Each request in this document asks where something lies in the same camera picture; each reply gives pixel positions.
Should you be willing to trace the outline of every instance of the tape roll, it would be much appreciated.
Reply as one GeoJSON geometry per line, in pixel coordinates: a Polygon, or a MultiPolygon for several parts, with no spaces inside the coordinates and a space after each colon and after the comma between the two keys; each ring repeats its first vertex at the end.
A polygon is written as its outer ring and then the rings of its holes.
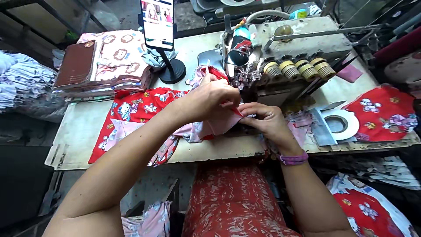
{"type": "Polygon", "coordinates": [[[353,112],[331,109],[322,111],[322,117],[331,129],[332,136],[335,140],[348,139],[354,136],[360,128],[360,122],[353,112]],[[342,123],[343,128],[337,129],[340,123],[342,123]]]}

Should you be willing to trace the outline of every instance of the red fabric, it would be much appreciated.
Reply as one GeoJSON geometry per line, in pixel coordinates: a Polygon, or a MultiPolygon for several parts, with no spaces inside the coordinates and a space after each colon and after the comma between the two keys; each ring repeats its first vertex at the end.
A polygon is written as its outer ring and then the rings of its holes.
{"type": "Polygon", "coordinates": [[[255,165],[199,167],[182,237],[296,236],[255,165]]]}
{"type": "Polygon", "coordinates": [[[389,44],[374,54],[378,66],[387,64],[421,48],[421,27],[411,31],[399,40],[389,44]]]}
{"type": "Polygon", "coordinates": [[[372,142],[396,141],[418,124],[413,100],[412,96],[384,84],[362,94],[343,109],[354,112],[360,122],[356,138],[372,142]]]}
{"type": "MultiPolygon", "coordinates": [[[[105,122],[99,132],[98,140],[92,150],[92,155],[88,164],[94,163],[105,153],[104,147],[107,142],[107,138],[114,130],[114,125],[110,119],[146,123],[170,102],[184,94],[187,94],[187,92],[175,91],[170,88],[148,89],[145,92],[138,92],[134,94],[129,91],[117,91],[110,113],[108,113],[105,118],[105,122]],[[163,98],[156,96],[157,94],[166,94],[169,91],[173,91],[174,97],[169,96],[167,98],[163,98]]],[[[166,161],[167,159],[156,162],[156,164],[162,164],[166,161]]]]}
{"type": "Polygon", "coordinates": [[[376,198],[358,192],[348,190],[349,194],[337,193],[333,197],[344,210],[351,227],[358,236],[364,237],[403,237],[389,212],[377,201],[376,198]]]}

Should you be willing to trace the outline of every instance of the white tape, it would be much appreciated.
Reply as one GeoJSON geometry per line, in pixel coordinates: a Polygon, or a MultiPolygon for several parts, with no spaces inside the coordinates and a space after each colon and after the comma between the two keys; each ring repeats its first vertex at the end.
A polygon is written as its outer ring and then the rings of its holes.
{"type": "Polygon", "coordinates": [[[332,131],[332,136],[335,140],[345,140],[352,136],[354,136],[360,127],[360,122],[358,121],[357,117],[355,117],[353,112],[349,112],[346,110],[339,110],[339,109],[331,109],[322,111],[322,117],[329,125],[330,129],[332,130],[329,118],[336,118],[336,120],[342,120],[342,123],[345,125],[342,131],[334,132],[332,131]]]}

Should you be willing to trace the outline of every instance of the phone stand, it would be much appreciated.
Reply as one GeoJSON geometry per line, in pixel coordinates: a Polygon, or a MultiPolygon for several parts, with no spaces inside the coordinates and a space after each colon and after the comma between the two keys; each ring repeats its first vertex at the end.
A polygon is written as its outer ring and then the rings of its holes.
{"type": "Polygon", "coordinates": [[[168,60],[167,55],[163,50],[157,49],[165,62],[166,67],[159,71],[158,76],[165,84],[175,84],[181,81],[186,75],[186,66],[178,59],[173,59],[171,62],[168,60]]]}

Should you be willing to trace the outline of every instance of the gray cloth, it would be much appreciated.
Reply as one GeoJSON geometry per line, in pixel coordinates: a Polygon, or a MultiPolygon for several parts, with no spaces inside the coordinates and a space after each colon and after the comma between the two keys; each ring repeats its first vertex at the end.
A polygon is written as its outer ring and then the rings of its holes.
{"type": "Polygon", "coordinates": [[[51,93],[56,74],[25,54],[0,51],[0,113],[15,110],[59,123],[67,104],[51,93]]]}
{"type": "MultiPolygon", "coordinates": [[[[172,60],[176,58],[178,51],[165,51],[168,60],[172,60]]],[[[142,55],[143,60],[152,66],[152,71],[157,72],[165,67],[164,60],[162,59],[161,55],[154,49],[148,48],[142,55]]]]}

